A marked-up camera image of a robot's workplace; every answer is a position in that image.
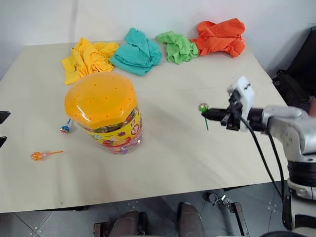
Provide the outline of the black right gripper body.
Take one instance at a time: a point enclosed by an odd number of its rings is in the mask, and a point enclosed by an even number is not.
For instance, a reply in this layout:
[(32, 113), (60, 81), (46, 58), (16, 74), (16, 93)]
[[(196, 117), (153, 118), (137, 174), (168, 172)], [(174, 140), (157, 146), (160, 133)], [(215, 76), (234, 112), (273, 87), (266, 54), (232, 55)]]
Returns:
[(221, 125), (228, 130), (240, 130), (240, 118), (242, 113), (242, 103), (240, 94), (234, 90), (229, 97), (229, 106), (226, 109), (225, 116), (221, 120)]

